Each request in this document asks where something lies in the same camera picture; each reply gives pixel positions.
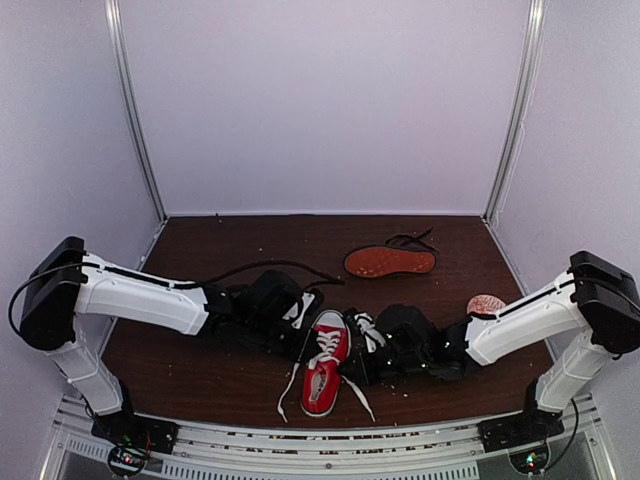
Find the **red canvas sneaker white laces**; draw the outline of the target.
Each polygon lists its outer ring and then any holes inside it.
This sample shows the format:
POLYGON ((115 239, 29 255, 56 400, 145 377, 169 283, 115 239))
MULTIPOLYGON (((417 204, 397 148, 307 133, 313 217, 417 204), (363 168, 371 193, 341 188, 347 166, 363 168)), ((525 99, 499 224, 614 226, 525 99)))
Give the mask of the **red canvas sneaker white laces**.
POLYGON ((316 347, 307 360, 300 357, 292 368, 287 386, 281 393, 276 411, 287 423, 288 418, 283 406, 301 366, 304 367, 303 388, 300 399, 302 411, 312 418, 328 416, 337 401, 342 383, 346 383, 355 394, 373 422, 376 417, 366 395, 356 383, 339 372, 351 351, 351 333, 344 316, 336 310, 321 312, 311 326, 310 334, 315 335, 312 341, 316 347))

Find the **upturned shoe orange sole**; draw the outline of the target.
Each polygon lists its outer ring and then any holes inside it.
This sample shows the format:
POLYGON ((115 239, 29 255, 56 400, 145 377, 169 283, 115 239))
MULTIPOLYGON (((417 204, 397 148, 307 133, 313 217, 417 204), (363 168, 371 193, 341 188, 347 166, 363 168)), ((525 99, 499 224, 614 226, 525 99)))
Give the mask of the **upturned shoe orange sole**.
POLYGON ((427 243, 433 229, 420 234, 397 234, 382 244, 349 251, 343 268, 351 276, 374 280, 392 275, 426 275, 434 270, 439 251, 427 243))

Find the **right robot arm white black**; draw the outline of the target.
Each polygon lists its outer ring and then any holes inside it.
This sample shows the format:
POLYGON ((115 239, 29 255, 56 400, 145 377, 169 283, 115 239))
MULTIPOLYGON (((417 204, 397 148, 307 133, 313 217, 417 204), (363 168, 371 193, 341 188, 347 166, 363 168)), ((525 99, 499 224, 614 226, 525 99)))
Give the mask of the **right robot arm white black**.
POLYGON ((551 369, 530 384, 524 411, 513 419, 513 433, 530 442, 608 361, 639 347, 634 277, 591 252, 573 254, 569 268, 538 291, 492 313, 471 311, 444 329, 415 307, 391 305, 372 326, 360 329, 365 345, 339 371, 358 386, 417 373, 459 380, 568 330, 576 330, 577 336, 551 369))

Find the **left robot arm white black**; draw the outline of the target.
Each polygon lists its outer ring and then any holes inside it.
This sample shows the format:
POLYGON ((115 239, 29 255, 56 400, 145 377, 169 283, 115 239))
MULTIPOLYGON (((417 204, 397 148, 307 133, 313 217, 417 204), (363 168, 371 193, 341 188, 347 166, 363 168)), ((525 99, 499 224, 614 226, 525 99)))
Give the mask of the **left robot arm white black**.
POLYGON ((16 289, 11 299, 23 307, 9 324, 54 361, 108 439, 133 444, 150 429, 134 413, 124 382, 87 345, 75 318, 118 317, 288 356, 299 346, 305 317, 320 295, 303 290, 275 263, 264 266, 249 285, 177 281, 107 262, 88 253, 82 239, 68 237, 16 289))

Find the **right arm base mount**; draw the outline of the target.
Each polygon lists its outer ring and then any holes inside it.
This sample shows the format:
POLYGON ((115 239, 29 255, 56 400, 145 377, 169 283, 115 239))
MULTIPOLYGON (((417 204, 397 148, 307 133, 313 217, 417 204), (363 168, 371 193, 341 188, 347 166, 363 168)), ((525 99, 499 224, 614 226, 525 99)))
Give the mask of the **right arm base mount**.
POLYGON ((521 412, 481 421, 478 433, 486 453, 509 450, 511 466, 518 473, 533 476, 551 465, 548 440, 565 431, 561 417, 561 411, 540 408, 531 385, 521 412))

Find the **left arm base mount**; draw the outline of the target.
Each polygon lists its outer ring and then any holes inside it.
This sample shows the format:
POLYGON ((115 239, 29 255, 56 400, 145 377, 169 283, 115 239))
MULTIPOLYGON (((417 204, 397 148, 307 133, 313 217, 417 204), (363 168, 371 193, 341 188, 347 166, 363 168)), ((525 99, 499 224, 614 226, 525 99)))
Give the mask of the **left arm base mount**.
POLYGON ((122 390, 120 411, 98 415, 85 402, 85 413, 93 421, 91 434, 112 445, 106 459, 111 473, 118 479, 130 479, 140 474, 149 463, 159 462, 153 457, 154 453, 173 452, 178 425, 136 414, 128 389, 123 387, 122 390))

